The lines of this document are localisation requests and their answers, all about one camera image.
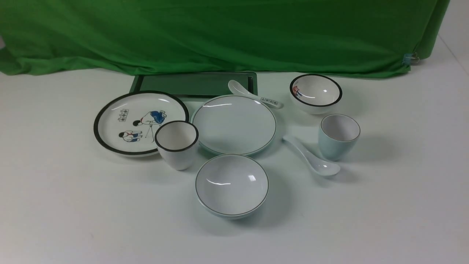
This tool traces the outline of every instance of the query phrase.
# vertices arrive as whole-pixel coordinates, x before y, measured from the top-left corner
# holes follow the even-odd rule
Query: plate with cartoon illustration
[[[223,95],[205,102],[193,115],[200,145],[216,154],[251,155],[273,140],[277,120],[258,100]]]
[[[173,95],[144,91],[112,100],[98,113],[94,135],[106,149],[128,157],[158,153],[155,133],[167,122],[189,121],[184,103]]]

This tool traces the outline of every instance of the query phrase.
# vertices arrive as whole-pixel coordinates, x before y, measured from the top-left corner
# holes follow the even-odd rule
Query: black-rimmed cup
[[[186,121],[172,121],[162,125],[155,134],[158,151],[173,169],[182,171],[195,160],[199,132]]]

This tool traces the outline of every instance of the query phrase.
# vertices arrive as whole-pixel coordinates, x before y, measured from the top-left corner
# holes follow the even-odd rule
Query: green cloth
[[[449,0],[2,0],[0,70],[385,78],[431,54]]]

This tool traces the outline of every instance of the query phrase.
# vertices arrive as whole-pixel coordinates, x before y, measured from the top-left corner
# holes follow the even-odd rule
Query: spoon
[[[264,104],[267,104],[268,106],[272,108],[280,109],[283,107],[283,104],[279,101],[275,101],[275,100],[265,98],[265,97],[260,97],[260,96],[250,93],[248,90],[246,90],[246,88],[244,88],[244,86],[242,86],[240,83],[238,83],[235,80],[231,80],[228,82],[228,88],[230,89],[230,92],[232,94],[244,95],[252,99],[256,99],[258,101],[263,102]]]
[[[301,153],[301,155],[303,155],[304,161],[310,170],[323,177],[329,177],[339,173],[339,165],[318,158],[316,155],[308,151],[294,136],[285,135],[283,136],[283,140],[290,143]]]

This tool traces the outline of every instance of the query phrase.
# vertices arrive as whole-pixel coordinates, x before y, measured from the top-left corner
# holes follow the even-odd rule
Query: rectangular tray
[[[182,98],[213,98],[231,94],[228,82],[236,80],[257,95],[254,72],[199,72],[135,76],[130,93],[160,91]]]

